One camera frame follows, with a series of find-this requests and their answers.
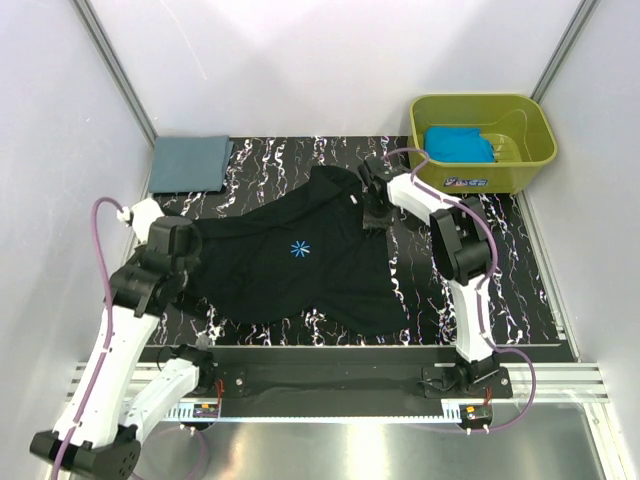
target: black mounting plate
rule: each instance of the black mounting plate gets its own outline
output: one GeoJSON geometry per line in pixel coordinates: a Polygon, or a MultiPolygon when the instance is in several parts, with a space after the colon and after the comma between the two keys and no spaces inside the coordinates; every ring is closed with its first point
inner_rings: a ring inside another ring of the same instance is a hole
{"type": "MultiPolygon", "coordinates": [[[[427,367],[422,369],[422,380],[440,379],[443,375],[446,375],[451,367],[427,367]]],[[[447,398],[474,398],[482,400],[486,396],[486,388],[491,387],[492,398],[513,398],[513,389],[511,388],[511,378],[509,377],[509,370],[505,367],[500,367],[498,373],[488,378],[485,381],[479,382],[476,385],[471,385],[469,389],[472,392],[478,392],[477,395],[464,393],[458,390],[457,387],[443,392],[437,387],[424,385],[424,396],[429,399],[447,399],[447,398]]]]}
{"type": "Polygon", "coordinates": [[[224,385],[223,398],[242,398],[247,384],[247,369],[240,365],[216,367],[216,376],[224,385]]]}

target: white panel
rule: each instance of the white panel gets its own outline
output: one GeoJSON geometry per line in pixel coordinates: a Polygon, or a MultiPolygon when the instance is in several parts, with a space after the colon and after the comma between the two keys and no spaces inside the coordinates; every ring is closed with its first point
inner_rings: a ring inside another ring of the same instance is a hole
{"type": "Polygon", "coordinates": [[[601,2],[543,107],[559,155],[528,193],[578,348],[600,363],[640,466],[640,3],[601,2]]]}
{"type": "MultiPolygon", "coordinates": [[[[150,148],[71,2],[0,2],[0,72],[0,476],[31,479],[100,326],[91,204],[138,201],[150,148]]],[[[100,228],[113,269],[129,232],[110,207],[100,228]]]]}
{"type": "Polygon", "coordinates": [[[394,135],[423,94],[530,94],[579,0],[92,3],[160,134],[394,135]]]}

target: black t-shirt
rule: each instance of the black t-shirt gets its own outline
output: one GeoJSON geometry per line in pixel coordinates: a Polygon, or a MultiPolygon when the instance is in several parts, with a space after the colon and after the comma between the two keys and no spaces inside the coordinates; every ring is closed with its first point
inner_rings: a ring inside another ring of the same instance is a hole
{"type": "Polygon", "coordinates": [[[357,175],[313,167],[306,184],[246,215],[195,220],[202,263],[187,292],[240,323],[314,307],[364,335],[406,328],[386,236],[364,230],[362,214],[357,175]]]}

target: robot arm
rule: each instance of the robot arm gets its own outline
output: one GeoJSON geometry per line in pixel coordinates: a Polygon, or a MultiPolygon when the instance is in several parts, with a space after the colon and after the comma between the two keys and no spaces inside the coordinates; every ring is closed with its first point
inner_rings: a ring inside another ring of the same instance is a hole
{"type": "Polygon", "coordinates": [[[155,202],[145,202],[142,209],[136,210],[141,204],[134,207],[133,218],[128,221],[139,237],[142,232],[146,245],[138,247],[110,279],[113,336],[100,375],[91,384],[104,351],[106,310],[71,402],[54,429],[37,433],[30,446],[31,453],[53,462],[62,439],[73,431],[62,466],[90,478],[129,478],[142,443],[166,412],[188,393],[208,392],[215,381],[211,353],[182,345],[173,351],[154,380],[130,402],[123,403],[136,362],[166,306],[184,288],[188,273],[197,265],[200,249],[197,232],[189,220],[163,217],[155,202]],[[89,389],[91,394],[77,423],[74,418],[89,389]]]}
{"type": "Polygon", "coordinates": [[[389,168],[378,159],[365,161],[358,170],[368,193],[365,217],[370,217],[372,225],[390,225],[391,211],[400,207],[430,227],[434,261],[438,272],[449,282],[456,311],[458,361],[452,381],[464,391],[492,377],[498,372],[499,363],[490,346],[489,282],[479,287],[490,270],[491,252],[484,231],[453,206],[464,202],[486,222],[481,202],[473,197],[463,200],[432,188],[418,188],[414,182],[421,181],[411,173],[389,168]]]}

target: blue star logo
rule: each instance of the blue star logo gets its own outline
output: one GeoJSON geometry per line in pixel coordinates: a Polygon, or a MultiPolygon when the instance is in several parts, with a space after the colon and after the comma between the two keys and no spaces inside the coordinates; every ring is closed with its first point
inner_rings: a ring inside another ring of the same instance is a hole
{"type": "Polygon", "coordinates": [[[309,245],[304,240],[302,242],[296,241],[296,243],[291,245],[291,253],[295,257],[303,257],[304,258],[305,255],[308,255],[308,254],[311,253],[311,245],[309,245]]]}

